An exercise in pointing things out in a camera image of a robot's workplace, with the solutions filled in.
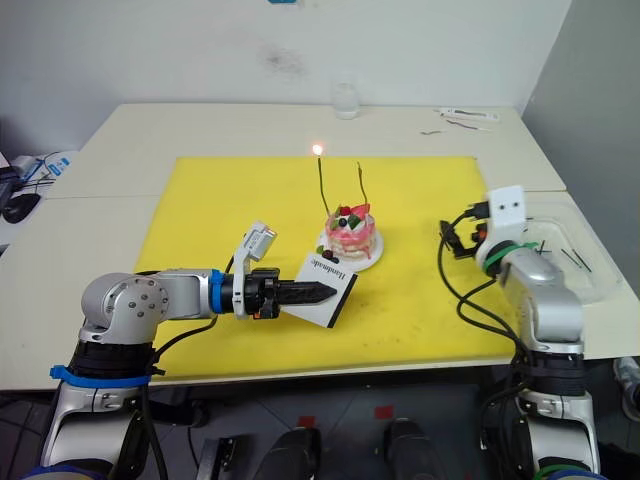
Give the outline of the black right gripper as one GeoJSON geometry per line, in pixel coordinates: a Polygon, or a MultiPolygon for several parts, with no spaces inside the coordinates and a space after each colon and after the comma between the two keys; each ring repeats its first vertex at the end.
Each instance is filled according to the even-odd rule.
{"type": "MultiPolygon", "coordinates": [[[[445,220],[439,221],[439,233],[442,240],[459,240],[460,236],[456,233],[457,225],[462,221],[462,218],[456,218],[449,222],[445,220]]],[[[449,243],[449,249],[454,255],[455,259],[465,259],[475,256],[479,247],[484,243],[487,237],[488,225],[486,222],[481,222],[475,225],[475,230],[471,233],[470,247],[465,247],[462,243],[449,243]]]]}

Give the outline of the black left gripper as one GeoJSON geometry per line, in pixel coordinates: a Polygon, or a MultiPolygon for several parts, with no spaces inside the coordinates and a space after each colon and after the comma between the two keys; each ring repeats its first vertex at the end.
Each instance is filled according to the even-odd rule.
{"type": "Polygon", "coordinates": [[[245,278],[245,312],[253,319],[275,319],[280,305],[321,303],[337,290],[318,281],[279,280],[278,268],[256,268],[245,278]]]}

